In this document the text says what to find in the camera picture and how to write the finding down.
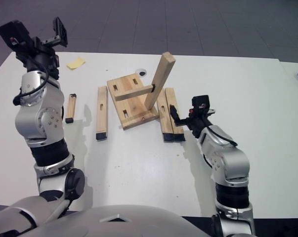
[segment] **wooden peg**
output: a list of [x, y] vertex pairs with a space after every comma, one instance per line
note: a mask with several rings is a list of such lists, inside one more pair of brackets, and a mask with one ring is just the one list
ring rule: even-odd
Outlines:
[[76, 104], [76, 94], [70, 94], [69, 103], [68, 103], [68, 107], [67, 107], [67, 113], [66, 113], [66, 117], [65, 117], [66, 123], [74, 122], [75, 104]]
[[108, 98], [107, 86], [98, 88], [97, 93], [97, 120], [96, 120], [96, 140], [107, 138], [108, 125]]
[[152, 80], [152, 85], [155, 85], [154, 91], [147, 95], [144, 105], [150, 110], [153, 108], [160, 92], [164, 86], [165, 81], [168, 79], [170, 71], [175, 63], [175, 58], [169, 52], [162, 54], [157, 70]]
[[[177, 112], [178, 112], [178, 105], [177, 105], [174, 89], [173, 88], [165, 88], [165, 96], [167, 98], [168, 108], [170, 108], [170, 105], [174, 105]], [[173, 128], [173, 133], [174, 133], [174, 140], [177, 141], [177, 142], [185, 141], [183, 127], [182, 126], [180, 126], [180, 127], [175, 126], [174, 120], [172, 118], [170, 120], [171, 120], [171, 123], [172, 123], [172, 128]]]
[[132, 90], [128, 90], [125, 92], [121, 92], [121, 93], [117, 93], [115, 94], [115, 100], [116, 101], [121, 101], [121, 100], [126, 100], [132, 97], [136, 97], [139, 95], [144, 95], [144, 94], [148, 94], [151, 93], [153, 90], [153, 85], [147, 85], [147, 86], [143, 86], [140, 88], [136, 88], [136, 89], [132, 89]]
[[158, 99], [158, 111], [160, 116], [161, 131], [163, 135], [163, 140], [165, 142], [174, 141], [174, 133], [169, 113], [169, 107], [167, 103], [167, 98], [165, 96], [165, 91], [162, 89]]

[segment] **black cable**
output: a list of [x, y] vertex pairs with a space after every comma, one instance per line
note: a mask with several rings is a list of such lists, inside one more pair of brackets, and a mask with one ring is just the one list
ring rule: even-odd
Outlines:
[[34, 90], [32, 91], [29, 91], [27, 93], [20, 93], [19, 95], [16, 95], [15, 98], [13, 99], [13, 103], [14, 105], [20, 105], [20, 99], [24, 96], [27, 96], [27, 95], [31, 95], [37, 91], [39, 91], [40, 89], [42, 89], [45, 84], [47, 83], [48, 79], [49, 79], [49, 72], [48, 70], [45, 68], [44, 65], [42, 65], [41, 63], [37, 62], [36, 60], [34, 60], [33, 58], [29, 57], [28, 58], [33, 64], [35, 64], [38, 68], [41, 68], [44, 73], [45, 73], [45, 77], [44, 78], [41, 78], [41, 79], [44, 79], [44, 81]]
[[204, 157], [204, 160], [205, 162], [207, 163], [207, 165], [210, 167], [210, 168], [213, 168], [213, 166], [208, 162], [208, 160], [206, 160], [206, 156], [203, 154], [203, 157]]
[[238, 143], [236, 143], [235, 141], [232, 141], [232, 140], [230, 140], [230, 139], [228, 139], [228, 138], [225, 138], [225, 137], [223, 137], [223, 136], [220, 136], [218, 133], [216, 133], [215, 131], [213, 131], [213, 130], [209, 127], [209, 125], [207, 125], [207, 123], [204, 121], [204, 118], [203, 118], [203, 117], [201, 117], [201, 119], [202, 119], [202, 121], [203, 121], [205, 127], [208, 128], [209, 131], [210, 131], [212, 134], [216, 135], [217, 137], [221, 138], [222, 140], [225, 140], [225, 141], [229, 142], [232, 146], [235, 146], [235, 147], [238, 146]]

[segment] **yellow sticky note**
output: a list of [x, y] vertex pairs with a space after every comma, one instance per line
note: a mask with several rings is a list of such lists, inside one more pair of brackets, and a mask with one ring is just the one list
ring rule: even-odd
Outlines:
[[79, 66], [83, 65], [85, 63], [85, 60], [83, 58], [78, 57], [77, 60], [75, 60], [73, 63], [68, 63], [66, 66], [69, 69], [75, 69], [78, 68]]

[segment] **light wood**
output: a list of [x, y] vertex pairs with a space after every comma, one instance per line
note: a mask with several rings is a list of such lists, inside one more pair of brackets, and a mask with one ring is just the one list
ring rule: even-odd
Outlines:
[[[174, 105], [176, 110], [177, 110], [177, 113], [179, 114], [174, 89], [173, 88], [165, 88], [165, 96], [167, 98], [168, 108], [170, 108], [170, 105]], [[175, 141], [184, 141], [185, 138], [184, 138], [183, 127], [182, 126], [180, 126], [180, 127], [175, 126], [174, 120], [172, 118], [170, 120], [171, 120], [171, 123], [172, 123], [172, 128], [173, 128]]]
[[108, 96], [107, 86], [98, 88], [97, 92], [97, 120], [96, 120], [96, 139], [107, 138], [108, 125]]
[[153, 108], [164, 86], [164, 83], [167, 80], [170, 74], [170, 71], [173, 68], [174, 63], [175, 63], [175, 58], [173, 57], [173, 55], [171, 55], [169, 52], [165, 52], [162, 54], [157, 70], [155, 72], [155, 75], [151, 83], [155, 85], [155, 89], [152, 93], [147, 95], [144, 102], [144, 105], [148, 110]]
[[173, 128], [172, 128], [172, 123], [170, 118], [169, 107], [168, 107], [167, 98], [165, 96], [164, 89], [162, 89], [157, 99], [157, 104], [158, 104], [158, 111], [160, 116], [160, 124], [161, 124], [163, 139], [164, 141], [171, 142], [174, 140], [174, 135], [173, 135]]
[[147, 85], [141, 88], [136, 88], [133, 90], [129, 90], [126, 92], [119, 92], [115, 94], [115, 100], [116, 101], [121, 101], [121, 100], [126, 100], [132, 97], [136, 97], [139, 95], [144, 95], [144, 94], [148, 94], [151, 93], [153, 89], [153, 85]]
[[66, 123], [74, 122], [74, 114], [75, 114], [75, 104], [76, 104], [76, 94], [69, 95], [69, 103], [67, 107], [67, 113], [65, 117]]
[[126, 91], [143, 87], [142, 81], [137, 74], [109, 80], [107, 81], [107, 86], [123, 129], [143, 124], [159, 116], [154, 107], [148, 110], [144, 106], [146, 95], [140, 95], [122, 101], [115, 100], [116, 93], [125, 93]]

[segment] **wooden block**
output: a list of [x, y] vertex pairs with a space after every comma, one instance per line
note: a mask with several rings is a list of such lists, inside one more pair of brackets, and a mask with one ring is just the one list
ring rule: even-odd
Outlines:
[[152, 80], [152, 85], [155, 85], [155, 89], [152, 93], [148, 94], [144, 105], [148, 110], [152, 109], [160, 92], [164, 86], [165, 81], [168, 79], [170, 71], [175, 63], [175, 58], [169, 52], [162, 54], [157, 70]]
[[66, 117], [65, 117], [66, 123], [74, 122], [75, 104], [76, 104], [76, 94], [70, 94], [69, 103], [68, 103], [68, 107], [67, 107], [67, 113], [66, 113]]
[[[165, 88], [165, 95], [166, 95], [167, 102], [168, 102], [168, 108], [170, 108], [170, 105], [174, 105], [176, 110], [177, 110], [177, 113], [179, 114], [174, 89], [173, 88]], [[171, 123], [172, 123], [172, 128], [173, 128], [173, 133], [174, 133], [174, 140], [177, 141], [177, 142], [185, 141], [183, 127], [182, 126], [176, 127], [175, 123], [174, 123], [174, 120], [172, 118], [170, 120], [171, 120]]]
[[139, 95], [151, 93], [152, 90], [153, 90], [153, 85], [147, 85], [147, 86], [144, 86], [141, 88], [136, 88], [136, 89], [129, 90], [126, 92], [116, 93], [115, 100], [116, 101], [126, 100], [126, 99], [136, 97]]
[[107, 86], [98, 88], [97, 92], [97, 120], [96, 120], [96, 140], [107, 138], [108, 125], [108, 96]]
[[158, 111], [160, 116], [161, 131], [163, 135], [163, 140], [166, 142], [171, 142], [174, 140], [173, 128], [170, 118], [169, 107], [167, 103], [167, 98], [165, 96], [165, 91], [162, 89], [158, 99]]
[[137, 74], [109, 80], [107, 81], [107, 86], [123, 129], [143, 124], [159, 116], [154, 107], [147, 110], [144, 106], [146, 95], [140, 95], [122, 101], [115, 100], [117, 93], [125, 93], [126, 91], [143, 87], [142, 81]]

